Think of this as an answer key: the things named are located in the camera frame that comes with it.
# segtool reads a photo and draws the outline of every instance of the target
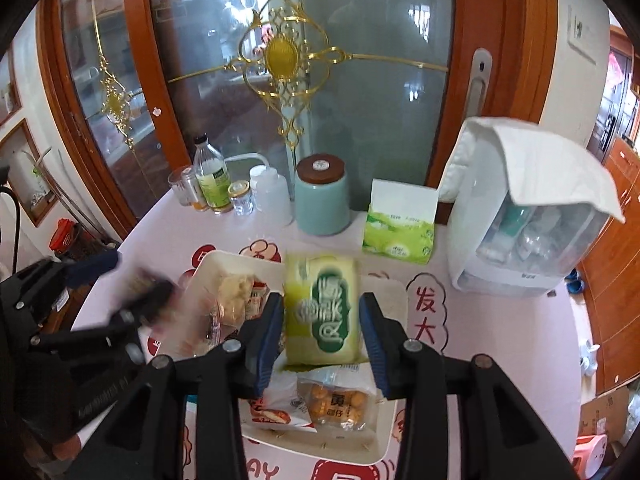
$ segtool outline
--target pink plastic stool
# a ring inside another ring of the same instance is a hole
[[[575,443],[573,466],[580,480],[589,480],[598,472],[607,448],[607,435],[579,436]]]

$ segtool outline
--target light switch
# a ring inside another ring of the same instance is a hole
[[[596,64],[595,56],[593,55],[593,32],[589,23],[572,6],[569,6],[567,42],[569,46],[577,50],[593,64]]]

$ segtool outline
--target brown wooden lid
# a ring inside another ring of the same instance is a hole
[[[298,164],[300,180],[308,184],[331,184],[344,177],[344,162],[335,155],[316,153]]]

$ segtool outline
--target gold oval decoration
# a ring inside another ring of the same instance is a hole
[[[264,63],[271,76],[280,81],[289,80],[298,73],[300,53],[292,40],[276,36],[267,44]]]

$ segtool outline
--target tablecloth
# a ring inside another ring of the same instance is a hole
[[[365,220],[364,213],[354,213],[352,223],[340,234],[312,237],[299,231],[295,222],[283,229],[269,229],[260,213],[239,218],[233,213],[219,217],[197,212],[180,206],[168,193],[126,238],[120,248],[120,267],[95,284],[74,329],[107,322],[118,308],[123,276],[138,266],[177,281],[193,273],[204,255],[214,250],[276,262],[282,261],[287,251],[351,254],[359,260],[363,274],[406,285],[410,337],[450,357],[469,360],[481,352],[491,355],[538,412],[564,453],[571,456],[580,416],[580,357],[566,287],[559,285],[554,298],[527,300],[463,294],[453,288],[448,277],[446,227],[436,227],[431,261],[417,266],[363,253]],[[141,338],[149,360],[158,351],[158,343],[148,336],[143,332]],[[454,399],[449,399],[449,407],[449,478],[457,479],[460,446]],[[193,418],[193,413],[188,413],[189,417]],[[318,460],[244,439],[249,476],[264,480],[390,480],[397,467],[403,417],[400,405],[386,456],[371,466]],[[99,420],[79,431],[83,446]],[[186,433],[185,480],[194,479],[193,450],[193,437]]]

